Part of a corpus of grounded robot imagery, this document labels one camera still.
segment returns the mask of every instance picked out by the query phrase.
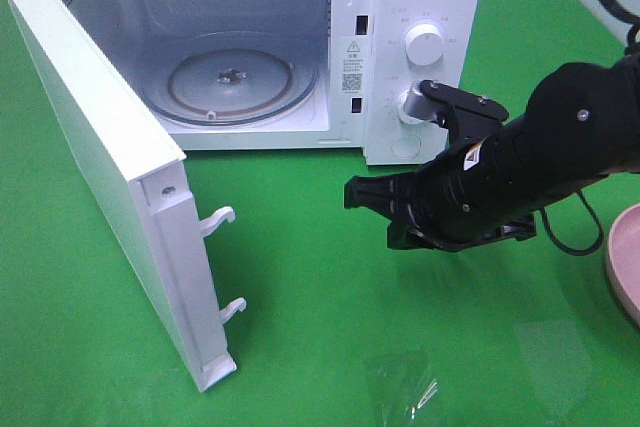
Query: pink bowl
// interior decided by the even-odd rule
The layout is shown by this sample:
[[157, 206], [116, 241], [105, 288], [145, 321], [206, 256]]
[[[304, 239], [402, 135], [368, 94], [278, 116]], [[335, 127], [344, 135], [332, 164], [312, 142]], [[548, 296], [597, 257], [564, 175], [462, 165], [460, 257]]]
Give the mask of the pink bowl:
[[640, 324], [640, 204], [622, 212], [611, 226], [607, 274], [620, 302]]

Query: warning label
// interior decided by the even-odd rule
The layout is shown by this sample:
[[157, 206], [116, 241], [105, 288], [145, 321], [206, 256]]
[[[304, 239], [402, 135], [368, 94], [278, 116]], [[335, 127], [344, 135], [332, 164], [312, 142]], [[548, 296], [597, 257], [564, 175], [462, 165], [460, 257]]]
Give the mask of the warning label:
[[363, 80], [369, 44], [364, 37], [343, 37], [341, 39], [342, 93], [360, 94], [364, 88]]
[[482, 148], [482, 142], [478, 142], [471, 147], [464, 156], [464, 164], [462, 170], [469, 170], [471, 167], [480, 162], [480, 149]]

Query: qr code label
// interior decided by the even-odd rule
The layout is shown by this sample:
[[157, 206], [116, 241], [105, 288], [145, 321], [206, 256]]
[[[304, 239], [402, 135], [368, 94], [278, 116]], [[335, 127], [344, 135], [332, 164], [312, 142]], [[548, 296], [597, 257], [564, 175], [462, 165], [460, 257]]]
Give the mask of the qr code label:
[[342, 74], [342, 91], [359, 92], [362, 89], [362, 74]]

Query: screw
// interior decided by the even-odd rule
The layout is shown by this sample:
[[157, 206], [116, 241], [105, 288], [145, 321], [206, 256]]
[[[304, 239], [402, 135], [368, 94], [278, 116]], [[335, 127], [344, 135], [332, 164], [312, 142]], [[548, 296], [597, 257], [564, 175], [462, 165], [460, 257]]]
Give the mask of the screw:
[[585, 120], [589, 119], [590, 115], [591, 115], [591, 112], [589, 112], [587, 109], [580, 109], [576, 117], [578, 118], [579, 122], [584, 122]]

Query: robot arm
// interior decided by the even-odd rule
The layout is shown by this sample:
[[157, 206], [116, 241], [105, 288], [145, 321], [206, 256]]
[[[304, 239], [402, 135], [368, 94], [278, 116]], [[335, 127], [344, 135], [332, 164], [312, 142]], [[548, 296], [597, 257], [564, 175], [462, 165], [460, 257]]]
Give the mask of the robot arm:
[[535, 235], [532, 212], [640, 170], [640, 54], [611, 68], [563, 65], [506, 125], [499, 104], [431, 81], [412, 89], [405, 113], [449, 128], [450, 147], [415, 172], [354, 177], [345, 207], [391, 220], [395, 249], [524, 240]]

